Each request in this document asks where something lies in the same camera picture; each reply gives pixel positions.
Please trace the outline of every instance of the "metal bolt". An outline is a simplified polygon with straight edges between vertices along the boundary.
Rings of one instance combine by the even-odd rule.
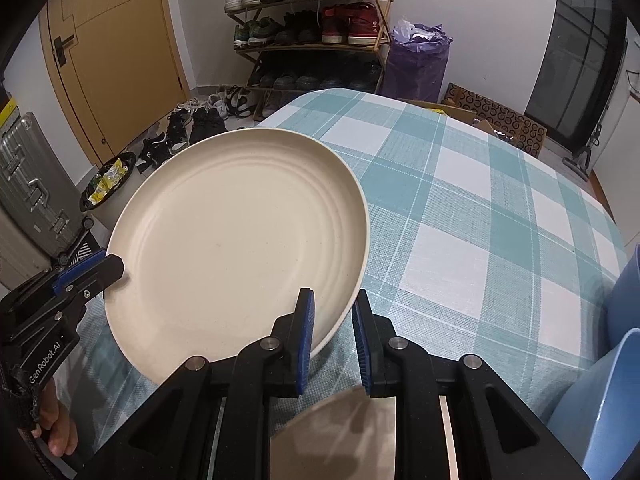
[[[277,337],[265,337],[262,341],[260,341],[260,347],[263,350],[275,350],[278,346],[280,346],[280,340]]]
[[[482,366],[482,359],[475,354],[465,355],[462,362],[466,367],[471,368],[472,370],[477,370]]]
[[[404,337],[392,337],[389,340],[389,346],[395,350],[404,350],[409,346],[409,342]]]
[[[200,355],[194,355],[193,357],[189,357],[187,359],[185,366],[187,367],[187,370],[197,372],[205,365],[205,363],[206,360],[204,359],[204,357]]]

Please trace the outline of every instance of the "checkered tablecloth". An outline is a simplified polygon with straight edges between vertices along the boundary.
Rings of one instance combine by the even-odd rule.
[[[606,352],[602,301],[626,263],[622,239],[545,164],[431,110],[345,89],[303,95],[261,126],[319,139],[358,177],[371,222],[362,286],[399,335],[434,355],[478,354],[543,420]],[[101,444],[153,386],[120,354],[100,300],[90,311],[83,365],[104,401],[92,415]],[[350,317],[310,373],[303,397],[274,402],[276,428],[360,383]]]

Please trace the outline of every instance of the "plate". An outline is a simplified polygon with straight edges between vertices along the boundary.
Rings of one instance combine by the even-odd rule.
[[[449,475],[458,466],[447,400],[440,397]],[[394,480],[396,399],[371,399],[358,386],[293,418],[271,438],[271,480]]]
[[[350,168],[311,137],[248,128],[203,140],[156,170],[118,219],[105,291],[127,359],[162,383],[185,359],[234,356],[312,288],[315,355],[362,282],[369,214]]]

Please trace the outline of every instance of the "blue plastic container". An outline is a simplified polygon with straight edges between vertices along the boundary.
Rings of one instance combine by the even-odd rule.
[[[640,244],[605,300],[609,344],[613,348],[632,328],[640,328]]]
[[[640,329],[564,394],[548,428],[591,480],[611,480],[640,440]]]

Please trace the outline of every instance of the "human hand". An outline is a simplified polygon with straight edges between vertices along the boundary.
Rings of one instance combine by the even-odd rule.
[[[38,438],[42,429],[51,430],[49,450],[55,456],[70,455],[78,445],[78,430],[69,410],[58,400],[53,378],[40,393],[40,423],[31,434]]]

